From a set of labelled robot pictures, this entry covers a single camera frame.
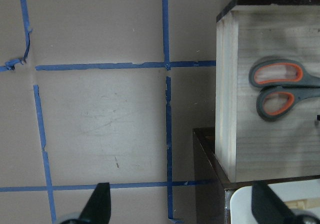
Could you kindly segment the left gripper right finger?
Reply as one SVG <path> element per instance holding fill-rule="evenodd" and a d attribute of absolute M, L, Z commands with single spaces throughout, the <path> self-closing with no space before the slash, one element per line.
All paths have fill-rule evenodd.
<path fill-rule="evenodd" d="M 263 181 L 252 185 L 251 212 L 258 224 L 293 224 L 296 221 L 296 215 Z"/>

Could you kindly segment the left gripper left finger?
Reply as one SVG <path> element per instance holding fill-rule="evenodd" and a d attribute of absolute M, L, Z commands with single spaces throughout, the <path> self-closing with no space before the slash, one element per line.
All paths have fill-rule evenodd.
<path fill-rule="evenodd" d="M 80 221 L 110 221 L 110 183 L 98 183 L 79 215 Z"/>

